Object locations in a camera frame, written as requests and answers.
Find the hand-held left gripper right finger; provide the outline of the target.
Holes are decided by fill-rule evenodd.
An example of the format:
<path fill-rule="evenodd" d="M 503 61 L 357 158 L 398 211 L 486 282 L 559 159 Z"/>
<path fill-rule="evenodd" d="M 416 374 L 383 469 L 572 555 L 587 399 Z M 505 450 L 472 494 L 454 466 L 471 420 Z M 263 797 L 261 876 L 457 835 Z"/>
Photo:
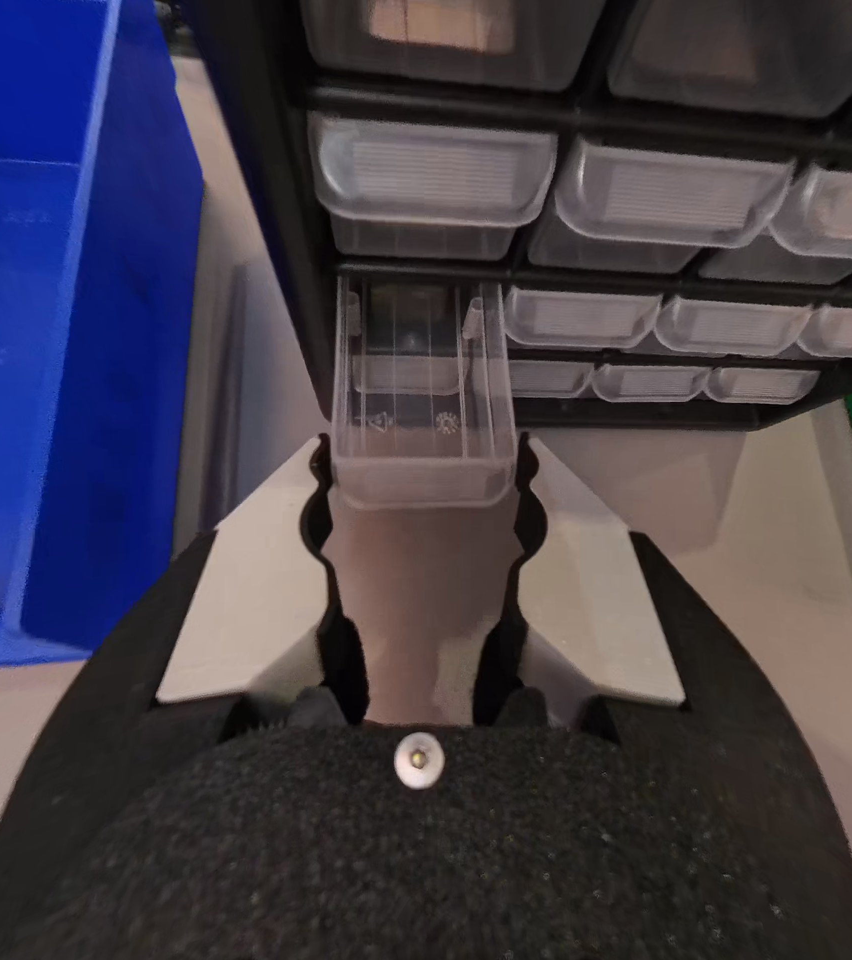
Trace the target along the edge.
<path fill-rule="evenodd" d="M 538 438 L 519 440 L 514 534 L 499 620 L 482 644 L 473 723 L 538 690 L 554 727 L 606 697 L 676 709 L 679 671 L 625 522 Z"/>

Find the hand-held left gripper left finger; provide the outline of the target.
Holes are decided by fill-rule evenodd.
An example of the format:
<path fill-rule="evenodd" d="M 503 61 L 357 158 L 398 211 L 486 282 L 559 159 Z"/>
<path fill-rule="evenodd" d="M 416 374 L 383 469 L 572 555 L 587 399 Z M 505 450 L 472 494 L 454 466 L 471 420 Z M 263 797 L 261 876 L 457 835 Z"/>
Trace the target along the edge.
<path fill-rule="evenodd" d="M 323 547 L 333 531 L 331 439 L 308 440 L 216 524 L 156 691 L 163 706 L 238 694 L 265 717 L 324 689 L 360 725 L 369 682 Z"/>

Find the clear plastic drawer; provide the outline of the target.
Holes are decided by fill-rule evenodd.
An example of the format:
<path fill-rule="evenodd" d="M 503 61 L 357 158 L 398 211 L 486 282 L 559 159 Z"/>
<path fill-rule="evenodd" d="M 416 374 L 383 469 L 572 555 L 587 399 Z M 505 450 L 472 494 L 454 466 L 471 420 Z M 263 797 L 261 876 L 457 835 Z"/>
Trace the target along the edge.
<path fill-rule="evenodd" d="M 337 281 L 331 458 L 366 509 L 480 508 L 518 457 L 504 300 L 490 283 Z"/>

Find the blue plastic bin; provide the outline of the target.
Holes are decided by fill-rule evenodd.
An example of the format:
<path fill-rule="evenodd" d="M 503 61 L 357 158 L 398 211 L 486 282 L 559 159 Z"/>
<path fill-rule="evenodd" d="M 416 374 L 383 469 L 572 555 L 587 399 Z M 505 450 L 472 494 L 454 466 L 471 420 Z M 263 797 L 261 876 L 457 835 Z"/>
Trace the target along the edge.
<path fill-rule="evenodd" d="M 0 667 L 172 546 L 203 176 L 153 2 L 0 2 Z"/>

